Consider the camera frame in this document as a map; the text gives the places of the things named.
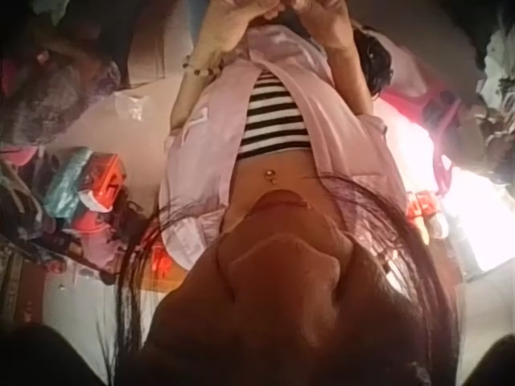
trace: red object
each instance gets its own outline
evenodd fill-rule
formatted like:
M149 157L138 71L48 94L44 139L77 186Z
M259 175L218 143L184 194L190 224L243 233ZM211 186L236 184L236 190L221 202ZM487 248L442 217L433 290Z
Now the red object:
M422 208L418 202L417 196L412 191L407 192L408 208L406 211L406 217L408 220L413 220L417 217L422 216Z
M152 272L158 278L164 278L170 271L172 266L171 257L164 248L161 238L152 245Z
M87 209L81 215L75 216L71 224L74 231L82 234L101 232L108 226L101 213Z
M429 218L440 211L440 203L432 191L419 191L416 193L417 201L422 209L422 216Z
M125 179L122 161L116 154L95 153L83 172L80 199L93 211L108 212Z

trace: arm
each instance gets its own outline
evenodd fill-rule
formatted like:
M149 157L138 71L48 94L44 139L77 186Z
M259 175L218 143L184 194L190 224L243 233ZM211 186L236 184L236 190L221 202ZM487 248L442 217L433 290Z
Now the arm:
M214 68L220 64L221 57L221 51L197 45L192 53L190 65L194 68ZM171 110L170 133L184 126L187 119L192 114L195 103L199 100L200 95L213 79L212 76L202 77L190 73L184 74L180 84L179 94Z
M300 21L328 54L335 89L356 115L372 114L373 103L354 43L345 0L293 0Z
M222 55L233 50L240 42L252 20L282 9L280 0L252 0L243 2L243 5L238 4L229 0L211 0L189 61L193 68L217 67ZM170 115L171 133L183 127L200 95L212 81L213 77L189 73L184 75Z
M361 69L356 46L326 51L336 91L355 115L372 115L372 97Z

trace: hand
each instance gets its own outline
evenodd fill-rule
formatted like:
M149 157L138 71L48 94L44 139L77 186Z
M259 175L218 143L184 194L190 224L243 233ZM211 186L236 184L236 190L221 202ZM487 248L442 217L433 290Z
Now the hand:
M281 0L211 0L197 45L229 52L259 16L273 18L284 10Z
M290 0L311 37L324 48L355 47L345 0Z

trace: pink fabric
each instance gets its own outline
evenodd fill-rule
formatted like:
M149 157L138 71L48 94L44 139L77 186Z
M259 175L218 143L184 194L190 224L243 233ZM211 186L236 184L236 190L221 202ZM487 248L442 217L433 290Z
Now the pink fabric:
M177 263L190 269L219 236L249 97L264 68L284 83L299 107L319 175L346 175L406 209L382 120L352 114L334 89L320 52L285 27L267 26L248 30L237 54L205 90L168 150L159 206L166 208L162 223L180 214L181 220L163 232L167 252ZM366 241L362 218L358 212L347 225Z
M0 158L15 166L23 166L26 165L32 157L34 157L36 151L38 151L38 146L21 147L1 145Z

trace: black hair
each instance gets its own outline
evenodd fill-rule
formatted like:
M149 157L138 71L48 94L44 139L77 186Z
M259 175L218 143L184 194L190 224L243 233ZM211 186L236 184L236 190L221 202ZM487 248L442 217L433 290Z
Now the black hair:
M373 31L372 28L354 28L354 43L370 95L376 97L392 80L392 56L375 36L366 33L367 30Z

